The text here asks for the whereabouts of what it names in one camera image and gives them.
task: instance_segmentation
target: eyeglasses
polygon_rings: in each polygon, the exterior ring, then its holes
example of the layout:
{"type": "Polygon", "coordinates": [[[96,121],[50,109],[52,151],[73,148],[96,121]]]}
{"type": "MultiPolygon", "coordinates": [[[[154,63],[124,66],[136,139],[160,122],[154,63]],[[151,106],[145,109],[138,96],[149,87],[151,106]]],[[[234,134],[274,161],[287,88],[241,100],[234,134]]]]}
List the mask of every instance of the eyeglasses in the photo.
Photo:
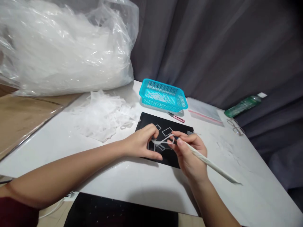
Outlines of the eyeglasses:
{"type": "Polygon", "coordinates": [[[227,122],[233,126],[233,131],[238,136],[244,136],[244,130],[239,126],[238,122],[235,119],[227,119],[227,122]]]}

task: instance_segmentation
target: bottle cap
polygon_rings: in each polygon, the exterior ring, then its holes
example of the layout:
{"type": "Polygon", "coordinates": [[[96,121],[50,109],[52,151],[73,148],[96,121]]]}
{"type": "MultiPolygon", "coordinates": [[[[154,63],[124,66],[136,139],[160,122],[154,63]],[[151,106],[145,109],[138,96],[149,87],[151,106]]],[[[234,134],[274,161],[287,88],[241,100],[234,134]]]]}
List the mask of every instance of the bottle cap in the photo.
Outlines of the bottle cap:
{"type": "Polygon", "coordinates": [[[258,94],[258,96],[259,96],[260,98],[265,98],[265,97],[267,96],[267,94],[264,94],[263,92],[261,92],[261,93],[258,94]]]}

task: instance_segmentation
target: green bottle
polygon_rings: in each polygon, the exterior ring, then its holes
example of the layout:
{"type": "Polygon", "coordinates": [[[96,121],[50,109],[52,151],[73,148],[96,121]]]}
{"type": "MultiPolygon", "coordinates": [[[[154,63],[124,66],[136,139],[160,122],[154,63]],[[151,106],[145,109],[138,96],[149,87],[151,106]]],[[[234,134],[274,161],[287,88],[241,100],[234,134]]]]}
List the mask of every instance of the green bottle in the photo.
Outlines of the green bottle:
{"type": "Polygon", "coordinates": [[[225,115],[234,118],[237,116],[239,113],[243,112],[244,110],[250,109],[251,107],[256,106],[257,104],[261,103],[261,98],[266,97],[267,94],[260,93],[256,96],[249,96],[246,99],[242,100],[239,102],[237,105],[234,107],[224,111],[225,115]]]}

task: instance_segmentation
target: black mat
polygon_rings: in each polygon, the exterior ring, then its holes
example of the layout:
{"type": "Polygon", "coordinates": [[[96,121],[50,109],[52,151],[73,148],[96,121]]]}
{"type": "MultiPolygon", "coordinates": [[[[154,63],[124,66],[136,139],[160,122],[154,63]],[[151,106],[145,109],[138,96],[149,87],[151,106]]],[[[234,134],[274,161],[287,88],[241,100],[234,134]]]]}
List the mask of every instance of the black mat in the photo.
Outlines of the black mat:
{"type": "MultiPolygon", "coordinates": [[[[171,132],[171,130],[168,128],[171,128],[173,131],[184,132],[185,134],[187,134],[188,131],[193,132],[193,127],[189,127],[184,124],[179,124],[179,123],[176,123],[176,122],[173,122],[170,120],[156,117],[154,115],[144,113],[144,112],[142,112],[142,114],[140,116],[140,120],[141,121],[138,122],[136,131],[141,128],[144,128],[146,125],[148,125],[150,123],[153,123],[154,125],[157,126],[157,128],[159,130],[159,136],[157,138],[157,141],[163,140],[166,137],[165,135],[168,135],[171,132]]],[[[176,153],[173,150],[171,150],[167,144],[162,144],[162,145],[165,148],[164,150],[163,150],[163,148],[156,147],[156,151],[159,152],[163,157],[162,161],[148,159],[148,158],[146,158],[146,159],[180,169],[176,153]]],[[[148,144],[148,149],[154,150],[153,142],[150,142],[148,144]]]]}
{"type": "Polygon", "coordinates": [[[178,227],[178,213],[79,193],[68,213],[64,227],[80,226],[178,227]]]}

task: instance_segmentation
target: blue plastic basket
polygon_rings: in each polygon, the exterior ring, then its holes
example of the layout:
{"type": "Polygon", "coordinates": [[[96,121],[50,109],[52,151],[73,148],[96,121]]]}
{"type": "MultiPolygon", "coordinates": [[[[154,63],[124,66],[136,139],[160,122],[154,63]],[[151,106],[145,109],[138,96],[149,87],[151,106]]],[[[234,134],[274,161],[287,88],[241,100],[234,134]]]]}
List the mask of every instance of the blue plastic basket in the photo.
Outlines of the blue plastic basket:
{"type": "Polygon", "coordinates": [[[188,105],[184,92],[177,87],[151,79],[144,79],[139,91],[142,103],[153,107],[179,112],[188,105]]]}

